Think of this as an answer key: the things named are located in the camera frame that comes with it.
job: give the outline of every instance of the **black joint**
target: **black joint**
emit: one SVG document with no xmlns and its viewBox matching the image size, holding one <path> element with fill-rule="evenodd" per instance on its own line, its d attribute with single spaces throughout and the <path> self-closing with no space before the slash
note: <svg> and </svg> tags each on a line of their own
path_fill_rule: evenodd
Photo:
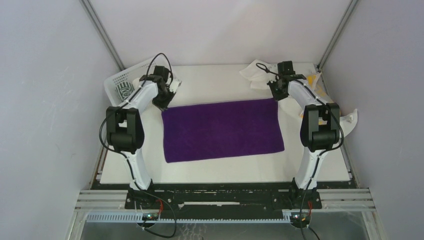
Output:
<svg viewBox="0 0 424 240">
<path fill-rule="evenodd" d="M 288 189 L 288 198 L 292 204 L 291 209 L 300 209 L 301 205 L 303 209 L 310 209 L 308 202 L 312 203 L 314 209 L 322 209 L 320 193 L 317 192 L 317 188 L 312 189 L 299 189 L 295 179 L 291 181 L 291 186 Z"/>
<path fill-rule="evenodd" d="M 167 85 L 168 76 L 170 71 L 164 66 L 155 66 L 153 75 L 150 75 L 154 78 L 154 83 L 157 85 L 158 94 L 153 98 L 152 103 L 161 111 L 168 109 L 168 105 L 171 100 L 174 98 L 175 93 L 169 91 L 169 86 Z"/>
<path fill-rule="evenodd" d="M 277 64 L 278 74 L 279 75 L 295 75 L 296 72 L 293 69 L 292 61 L 282 61 Z"/>
<path fill-rule="evenodd" d="M 145 133 L 138 109 L 110 106 L 106 110 L 106 118 L 106 139 L 114 150 L 135 154 L 143 146 Z M 124 121 L 126 127 L 119 126 Z"/>
<path fill-rule="evenodd" d="M 320 118 L 326 121 L 326 124 L 320 125 Z M 338 124 L 340 124 L 340 108 L 336 103 L 305 106 L 300 127 L 302 145 L 308 147 L 311 152 L 331 149 L 340 138 Z"/>
<path fill-rule="evenodd" d="M 126 201 L 125 201 L 125 209 L 132 209 L 134 208 L 140 209 L 140 206 L 145 208 L 151 208 L 154 204 L 156 204 L 156 197 L 153 197 L 149 194 L 146 194 L 144 192 L 155 194 L 155 190 L 153 187 L 153 181 L 150 182 L 150 185 L 148 189 L 144 191 L 135 190 L 131 187 L 128 187 L 128 193 L 126 195 Z"/>
</svg>

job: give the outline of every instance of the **purple towel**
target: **purple towel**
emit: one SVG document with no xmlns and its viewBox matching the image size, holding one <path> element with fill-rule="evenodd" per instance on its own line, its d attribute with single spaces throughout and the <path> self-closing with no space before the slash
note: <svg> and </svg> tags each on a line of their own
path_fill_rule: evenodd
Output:
<svg viewBox="0 0 424 240">
<path fill-rule="evenodd" d="M 162 120 L 167 163 L 284 151 L 273 99 L 171 107 Z"/>
</svg>

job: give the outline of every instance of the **metal frame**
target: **metal frame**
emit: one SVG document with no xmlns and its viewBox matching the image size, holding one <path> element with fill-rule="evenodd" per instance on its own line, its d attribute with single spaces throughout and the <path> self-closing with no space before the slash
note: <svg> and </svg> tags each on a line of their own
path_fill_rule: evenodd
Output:
<svg viewBox="0 0 424 240">
<path fill-rule="evenodd" d="M 103 26 L 102 22 L 100 21 L 99 16 L 97 15 L 92 3 L 90 0 L 79 0 L 82 4 L 82 7 L 84 8 L 85 12 L 87 13 L 88 17 L 90 18 L 92 24 L 94 25 L 95 29 L 97 30 L 101 40 L 103 40 L 104 45 L 107 48 L 107 51 L 109 51 L 111 57 L 115 61 L 118 68 L 123 71 L 125 70 L 125 66 L 122 63 L 121 58 L 118 55 L 117 50 L 115 49 L 111 38 L 109 37 L 108 33 L 105 30 L 105 27 Z"/>
<path fill-rule="evenodd" d="M 323 207 L 322 209 L 314 209 L 313 212 L 362 212 L 369 239 L 386 239 L 369 189 L 319 189 L 318 192 L 320 193 Z M 66 239 L 79 240 L 85 223 L 142 223 L 143 214 L 158 212 L 158 209 L 143 209 L 142 212 L 125 209 L 127 193 L 126 190 L 82 190 L 74 209 Z M 199 204 L 202 207 L 201 202 L 187 203 L 187 205 L 193 204 Z M 291 222 L 290 217 L 299 212 L 299 209 L 276 210 L 276 212 L 279 213 L 279 217 L 275 218 L 192 219 L 185 217 L 177 219 L 177 223 L 289 224 Z M 148 222 L 173 223 L 173 219 L 162 218 Z"/>
<path fill-rule="evenodd" d="M 318 63 L 318 69 L 321 71 L 324 67 L 324 65 L 327 62 L 327 59 L 329 58 L 330 54 L 332 53 L 334 47 L 336 46 L 337 41 L 339 40 L 340 36 L 343 33 L 343 30 L 346 27 L 346 24 L 348 23 L 348 20 L 351 18 L 352 13 L 354 12 L 356 6 L 358 5 L 359 0 L 351 0 L 349 5 L 347 6 L 346 11 L 343 14 L 343 17 L 341 17 L 340 23 L 338 24 L 337 28 L 335 29 L 335 32 L 333 36 L 331 37 L 330 42 L 328 43 L 327 48 L 324 51 L 324 54 L 321 57 L 321 60 Z"/>
</svg>

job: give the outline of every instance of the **white plastic basket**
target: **white plastic basket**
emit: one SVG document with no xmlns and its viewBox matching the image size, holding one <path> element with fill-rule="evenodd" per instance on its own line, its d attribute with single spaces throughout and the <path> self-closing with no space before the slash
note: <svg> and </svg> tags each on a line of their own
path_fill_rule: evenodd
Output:
<svg viewBox="0 0 424 240">
<path fill-rule="evenodd" d="M 118 106 L 122 102 L 120 97 L 118 96 L 117 91 L 115 91 L 117 85 L 124 81 L 132 83 L 134 79 L 140 78 L 141 76 L 145 75 L 152 59 L 153 57 L 130 68 L 127 68 L 104 80 L 104 90 L 106 91 L 107 97 L 109 98 L 112 106 Z M 153 73 L 156 65 L 165 66 L 166 68 L 169 68 L 167 60 L 163 56 L 158 56 L 152 63 L 150 70 L 148 71 L 149 74 Z M 174 70 L 172 71 L 172 74 L 174 79 L 178 79 Z"/>
</svg>

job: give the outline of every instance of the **glass panel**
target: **glass panel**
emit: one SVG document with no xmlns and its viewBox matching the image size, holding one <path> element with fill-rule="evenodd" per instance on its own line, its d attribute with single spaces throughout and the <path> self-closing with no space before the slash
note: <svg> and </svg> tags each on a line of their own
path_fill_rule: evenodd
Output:
<svg viewBox="0 0 424 240">
<path fill-rule="evenodd" d="M 360 212 L 315 212 L 310 225 L 321 239 L 367 240 Z M 173 224 L 161 223 L 150 230 L 169 235 Z M 304 228 L 308 240 L 317 238 Z M 175 239 L 187 240 L 302 240 L 300 229 L 288 223 L 179 223 Z M 82 240 L 159 240 L 163 239 L 142 230 L 136 223 L 87 222 Z"/>
</svg>

